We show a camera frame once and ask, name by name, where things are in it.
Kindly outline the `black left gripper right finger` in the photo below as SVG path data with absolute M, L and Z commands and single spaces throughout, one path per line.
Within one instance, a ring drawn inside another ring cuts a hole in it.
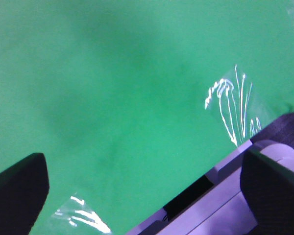
M 242 194 L 264 235 L 294 235 L 294 172 L 255 150 L 243 154 Z

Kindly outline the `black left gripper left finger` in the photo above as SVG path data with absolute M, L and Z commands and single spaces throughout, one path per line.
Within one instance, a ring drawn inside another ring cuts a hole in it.
M 0 173 L 0 235 L 27 235 L 49 193 L 43 153 L 33 153 Z

